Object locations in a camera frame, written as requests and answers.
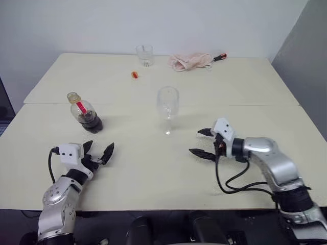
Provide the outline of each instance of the white wall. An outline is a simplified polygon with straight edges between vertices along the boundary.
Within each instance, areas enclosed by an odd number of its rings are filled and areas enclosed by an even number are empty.
[[[14,109],[63,52],[195,51],[273,60],[307,0],[0,0],[0,76]]]

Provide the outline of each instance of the gray wall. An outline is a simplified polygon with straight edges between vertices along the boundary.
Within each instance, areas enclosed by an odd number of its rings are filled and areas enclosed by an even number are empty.
[[[327,139],[326,0],[307,3],[272,65]]]

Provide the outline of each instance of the plastic bottle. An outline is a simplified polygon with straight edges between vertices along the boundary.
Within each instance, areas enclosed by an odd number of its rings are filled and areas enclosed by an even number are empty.
[[[94,134],[102,130],[102,121],[89,102],[81,100],[75,92],[68,93],[67,98],[71,103],[72,115],[84,129]]]

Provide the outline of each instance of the towel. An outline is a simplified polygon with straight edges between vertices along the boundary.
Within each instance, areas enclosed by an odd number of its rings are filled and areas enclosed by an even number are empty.
[[[213,58],[210,54],[195,53],[192,55],[172,55],[168,65],[175,71],[191,70],[194,68],[212,66]]]

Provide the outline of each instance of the glass stem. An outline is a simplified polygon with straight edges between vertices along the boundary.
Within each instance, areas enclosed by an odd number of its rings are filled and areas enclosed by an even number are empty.
[[[172,131],[172,121],[171,119],[166,120],[165,134],[171,134]]]

